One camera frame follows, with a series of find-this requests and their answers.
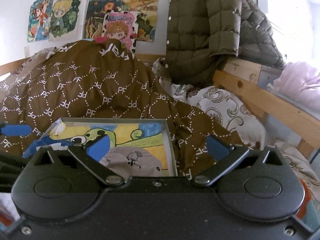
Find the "wooden bunk bed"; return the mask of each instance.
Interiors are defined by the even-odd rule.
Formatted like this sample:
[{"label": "wooden bunk bed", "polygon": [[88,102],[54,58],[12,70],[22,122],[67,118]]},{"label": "wooden bunk bed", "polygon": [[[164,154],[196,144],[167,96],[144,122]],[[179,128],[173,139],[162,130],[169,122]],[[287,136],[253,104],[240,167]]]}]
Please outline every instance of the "wooden bunk bed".
[{"label": "wooden bunk bed", "polygon": [[[162,55],[136,54],[141,61],[154,62]],[[0,66],[0,76],[15,71],[27,58]],[[301,137],[297,149],[308,159],[320,148],[320,120],[282,98],[258,87],[262,69],[268,67],[229,58],[212,78],[213,84],[237,95],[262,123],[268,114]]]}]

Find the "colorful painting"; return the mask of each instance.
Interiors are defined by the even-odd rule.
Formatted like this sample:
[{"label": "colorful painting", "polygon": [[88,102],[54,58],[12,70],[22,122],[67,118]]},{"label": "colorful painting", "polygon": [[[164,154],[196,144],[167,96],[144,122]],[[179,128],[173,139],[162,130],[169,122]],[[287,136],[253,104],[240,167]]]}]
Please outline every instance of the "colorful painting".
[{"label": "colorful painting", "polygon": [[84,39],[101,37],[104,17],[111,10],[121,11],[122,0],[89,0],[84,24]]},{"label": "colorful painting", "polygon": [[51,10],[52,0],[37,0],[33,3],[29,15],[28,42],[49,38]]},{"label": "colorful painting", "polygon": [[93,141],[97,142],[100,138],[104,138],[104,141],[106,141],[105,137],[108,137],[108,142],[106,142],[105,147],[92,153],[91,157],[93,159],[100,161],[113,147],[139,147],[157,158],[161,162],[163,170],[168,170],[162,129],[159,123],[67,126],[58,135],[51,131],[45,142],[50,143],[54,148],[58,144],[60,147],[67,147],[76,143],[88,146]]},{"label": "colorful painting", "polygon": [[139,11],[138,41],[153,42],[158,20],[159,0],[123,0],[123,10]]},{"label": "colorful painting", "polygon": [[77,37],[80,0],[54,0],[49,27],[49,41],[62,41]]},{"label": "colorful painting", "polygon": [[102,37],[120,40],[132,53],[136,52],[139,12],[114,12],[106,14],[102,27]]}]

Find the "metal screw head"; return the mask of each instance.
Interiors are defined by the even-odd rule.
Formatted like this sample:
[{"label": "metal screw head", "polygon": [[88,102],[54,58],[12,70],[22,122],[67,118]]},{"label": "metal screw head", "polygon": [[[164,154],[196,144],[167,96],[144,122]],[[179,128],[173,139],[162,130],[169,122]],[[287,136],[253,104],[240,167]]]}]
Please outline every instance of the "metal screw head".
[{"label": "metal screw head", "polygon": [[207,184],[210,182],[210,179],[207,176],[198,175],[195,176],[194,182],[197,184]]},{"label": "metal screw head", "polygon": [[155,182],[153,182],[153,186],[155,186],[155,187],[161,187],[161,186],[162,186],[162,183],[159,182],[159,181],[155,181]]},{"label": "metal screw head", "polygon": [[30,227],[24,226],[21,228],[21,233],[23,233],[26,236],[30,236],[32,234],[32,230]]},{"label": "metal screw head", "polygon": [[290,227],[290,226],[287,226],[287,227],[284,229],[284,234],[285,234],[286,236],[293,236],[295,232],[296,232],[296,231],[294,230],[294,228],[292,228],[292,227]]},{"label": "metal screw head", "polygon": [[118,175],[111,175],[106,178],[106,182],[111,185],[120,184],[122,181],[122,178]]}]

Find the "puffer jacket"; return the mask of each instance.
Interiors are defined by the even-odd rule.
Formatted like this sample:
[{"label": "puffer jacket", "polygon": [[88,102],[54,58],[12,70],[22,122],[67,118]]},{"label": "puffer jacket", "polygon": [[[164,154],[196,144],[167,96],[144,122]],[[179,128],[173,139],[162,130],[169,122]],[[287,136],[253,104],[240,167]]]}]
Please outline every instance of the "puffer jacket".
[{"label": "puffer jacket", "polygon": [[195,86],[230,55],[282,69],[272,33],[253,0],[170,0],[164,63],[173,82]]}]

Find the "brown blanket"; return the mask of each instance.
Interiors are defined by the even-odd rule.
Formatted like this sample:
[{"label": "brown blanket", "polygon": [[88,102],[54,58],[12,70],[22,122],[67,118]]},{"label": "brown blanket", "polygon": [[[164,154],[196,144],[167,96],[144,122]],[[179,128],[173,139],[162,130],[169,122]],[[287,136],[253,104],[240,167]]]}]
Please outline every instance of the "brown blanket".
[{"label": "brown blanket", "polygon": [[189,179],[215,163],[205,147],[208,134],[241,143],[236,132],[230,134],[198,108],[166,95],[151,69],[117,40],[60,48],[15,81],[0,111],[0,120],[32,127],[26,138],[0,138],[0,151],[15,156],[60,117],[166,119],[178,171]]}]

